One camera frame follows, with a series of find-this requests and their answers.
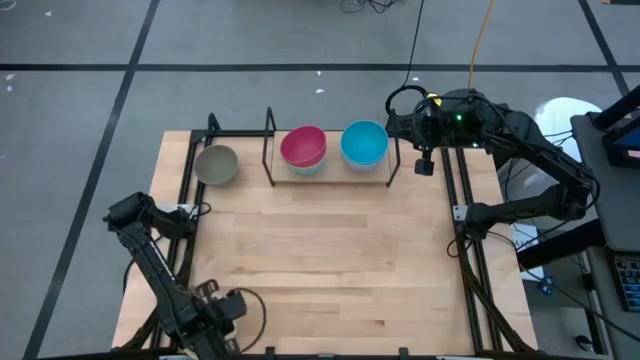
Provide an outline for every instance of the gray bowl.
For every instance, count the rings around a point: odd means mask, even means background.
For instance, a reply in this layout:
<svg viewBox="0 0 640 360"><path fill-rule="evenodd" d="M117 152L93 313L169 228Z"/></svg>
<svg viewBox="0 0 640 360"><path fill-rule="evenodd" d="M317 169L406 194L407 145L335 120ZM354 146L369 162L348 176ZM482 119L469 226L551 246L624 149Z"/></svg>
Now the gray bowl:
<svg viewBox="0 0 640 360"><path fill-rule="evenodd" d="M238 172L238 155L225 145L209 146L196 158L194 170L205 184L227 184Z"/></svg>

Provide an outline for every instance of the white object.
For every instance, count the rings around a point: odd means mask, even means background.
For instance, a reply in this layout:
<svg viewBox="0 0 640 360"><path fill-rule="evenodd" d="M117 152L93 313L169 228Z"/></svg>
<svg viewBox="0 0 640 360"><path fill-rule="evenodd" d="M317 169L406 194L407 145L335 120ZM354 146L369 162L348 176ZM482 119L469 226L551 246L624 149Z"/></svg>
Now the white object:
<svg viewBox="0 0 640 360"><path fill-rule="evenodd" d="M587 112L600 112L600 108L590 104L586 101L572 99L572 98L556 98L547 102L544 102L536 108L536 114L534 121L538 124L540 131L543 135L558 134L566 131L571 131L571 117L574 115L584 115ZM551 143L559 143L567 137L570 137L571 133L565 133L555 136L547 136L546 139ZM562 151L574 158L576 161L582 161L580 158L580 152L578 151L578 145L576 141L570 137L562 142ZM508 168L510 162L507 162L500 169L500 177L502 182L507 178ZM556 184L555 179L551 178L542 170L535 166L529 166L529 162L520 159L517 164L511 170L512 179L509 180L509 188L504 191L508 191L510 200L523 199L531 196L536 196L542 193L549 186Z"/></svg>
<svg viewBox="0 0 640 360"><path fill-rule="evenodd" d="M511 234L513 235L512 236L513 243L516 246L516 248L519 248L520 246L522 246L522 244L525 244L527 241L538 236L538 230L536 229L535 226L532 226L532 225L514 223L510 227L511 227ZM525 245L522 249L518 250L518 252L537 244L538 244L538 240L533 240L532 242ZM542 266L539 266L535 269L530 269L529 271L533 275L539 277L540 279L544 278L544 270L542 270ZM520 276L522 276L522 280L538 281L538 279L529 275L529 273L526 271L521 272Z"/></svg>

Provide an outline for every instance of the blue bowl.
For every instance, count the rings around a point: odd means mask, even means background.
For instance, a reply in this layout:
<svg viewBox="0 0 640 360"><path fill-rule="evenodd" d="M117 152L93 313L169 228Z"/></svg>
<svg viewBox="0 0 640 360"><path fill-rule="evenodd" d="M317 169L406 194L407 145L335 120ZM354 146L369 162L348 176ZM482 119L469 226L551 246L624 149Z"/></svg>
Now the blue bowl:
<svg viewBox="0 0 640 360"><path fill-rule="evenodd" d="M322 160L320 160L319 163L315 164L312 167L308 167L308 168L295 167L295 166L293 166L293 165L291 165L289 163L287 163L287 166L289 167L289 170L293 171L294 173L296 173L298 175L311 175L311 174L315 174L316 172L318 172L318 170L320 170L320 168L322 167L322 164L324 164L324 158Z"/></svg>
<svg viewBox="0 0 640 360"><path fill-rule="evenodd" d="M347 163L347 165L349 165L350 168L352 168L353 170L356 170L356 171L372 171L378 165L380 165L380 162L382 161L382 159L380 159L380 161L374 162L373 164L360 165L360 164L356 164L353 161L349 160L349 158L346 157L344 155L344 153L342 153L342 158L344 158L344 161Z"/></svg>
<svg viewBox="0 0 640 360"><path fill-rule="evenodd" d="M387 131L374 121L356 121L342 133L340 150L347 163L377 165L389 149Z"/></svg>

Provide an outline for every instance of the black floor stripe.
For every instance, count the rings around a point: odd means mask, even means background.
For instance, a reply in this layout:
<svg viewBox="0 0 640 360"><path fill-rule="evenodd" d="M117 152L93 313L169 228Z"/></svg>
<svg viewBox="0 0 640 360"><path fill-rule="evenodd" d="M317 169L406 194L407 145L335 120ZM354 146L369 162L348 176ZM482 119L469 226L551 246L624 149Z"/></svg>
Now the black floor stripe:
<svg viewBox="0 0 640 360"><path fill-rule="evenodd" d="M407 64L141 64L137 71L269 72L269 71L406 71ZM608 72L606 65L476 65L476 72ZM412 71L469 72L464 64L413 64Z"/></svg>
<svg viewBox="0 0 640 360"><path fill-rule="evenodd" d="M640 65L621 68L640 72ZM0 64L0 71L126 71L124 64ZM407 64L135 64L134 71L157 72L270 72L270 71L406 71ZM465 64L413 64L413 71L468 72ZM476 72L589 73L610 72L609 65L479 64Z"/></svg>
<svg viewBox="0 0 640 360"><path fill-rule="evenodd" d="M587 19L587 23L589 23L589 27L591 28L591 32L593 36L596 38L596 42L598 43L598 47L600 47L600 51L602 51L602 55L604 56L607 65L611 69L611 75L613 75L613 80L616 82L616 86L618 87L618 91L620 91L621 95L627 95L629 93L629 86L627 82L624 80L624 76L622 76L622 71L632 72L633 69L638 70L638 66L618 66L616 59L613 57L613 53L611 52L611 48L609 48L609 44L607 44L607 40L604 38L604 34L600 29L600 25L598 25L598 21L596 20L591 7L587 0L578 0L580 3L580 7L582 8L582 12L584 12L584 16ZM640 111L632 112L634 117L640 116Z"/></svg>
<svg viewBox="0 0 640 360"><path fill-rule="evenodd" d="M127 64L0 64L0 71L126 71Z"/></svg>
<svg viewBox="0 0 640 360"><path fill-rule="evenodd" d="M71 228L69 229L69 233L67 234L67 238L62 248L62 253L60 254L60 258L58 259L58 264L56 265L56 269L53 273L51 283L49 284L49 289L44 298L42 307L40 308L40 313L38 314L38 318L36 320L33 331L31 332L31 336L29 338L29 342L27 343L23 359L35 359L40 353L42 341L44 340L49 322L51 321L53 310L55 309L58 298L60 297L60 292L62 290L64 280L67 276L73 253L75 252L76 245L78 244L82 226L84 225L85 218L87 217L87 211L89 210L89 206L91 205L91 200L93 198L93 194L95 193L98 179L100 178L100 173L102 172L105 159L107 158L109 146L111 145L111 140L113 139L113 134L116 131L116 126L118 125L118 120L120 119L122 108L124 107L129 88L131 87L133 75L135 74L133 65L137 64L140 60L142 48L144 47L147 35L149 34L149 28L151 27L156 9L158 8L158 2L159 0L152 0L149 5L149 9L147 10L147 15L145 16L142 28L140 29L140 33L136 41L136 45L129 61L129 69L124 75L122 84L120 85L120 90L118 90L118 95L116 96L113 104L113 109L111 110L111 115L109 116L109 120L107 121L104 133L102 134L102 140L100 141L98 151L96 152L96 156L93 160L93 165L91 166L89 177L85 184L84 190L82 191L80 203L78 204L78 208L76 209L75 215L73 217Z"/></svg>

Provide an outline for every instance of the pink bowl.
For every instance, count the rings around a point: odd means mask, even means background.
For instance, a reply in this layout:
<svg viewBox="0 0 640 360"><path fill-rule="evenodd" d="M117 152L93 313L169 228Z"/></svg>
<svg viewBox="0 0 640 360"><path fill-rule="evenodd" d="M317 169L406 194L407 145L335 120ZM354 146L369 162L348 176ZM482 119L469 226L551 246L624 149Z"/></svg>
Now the pink bowl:
<svg viewBox="0 0 640 360"><path fill-rule="evenodd" d="M282 139L280 154L295 167L312 167L327 152L327 137L317 126L305 125L291 130Z"/></svg>

